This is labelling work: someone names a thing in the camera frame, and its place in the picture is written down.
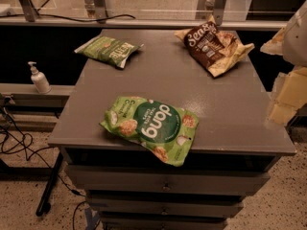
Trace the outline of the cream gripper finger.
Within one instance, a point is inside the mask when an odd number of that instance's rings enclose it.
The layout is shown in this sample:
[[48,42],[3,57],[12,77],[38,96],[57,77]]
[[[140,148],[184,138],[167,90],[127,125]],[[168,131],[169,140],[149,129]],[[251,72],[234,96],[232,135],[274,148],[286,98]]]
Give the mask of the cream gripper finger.
[[268,42],[264,43],[260,51],[268,55],[283,55],[283,39],[285,29],[281,28]]
[[272,103],[269,107],[268,119],[271,122],[285,126],[296,114],[296,108],[283,103]]

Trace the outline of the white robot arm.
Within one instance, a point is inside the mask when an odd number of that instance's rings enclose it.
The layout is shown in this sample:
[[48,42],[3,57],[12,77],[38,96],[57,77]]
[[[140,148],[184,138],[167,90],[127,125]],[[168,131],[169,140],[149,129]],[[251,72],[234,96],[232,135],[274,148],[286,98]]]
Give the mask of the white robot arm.
[[260,51],[282,56],[295,67],[275,80],[277,96],[269,114],[271,121],[285,126],[307,104],[307,1]]

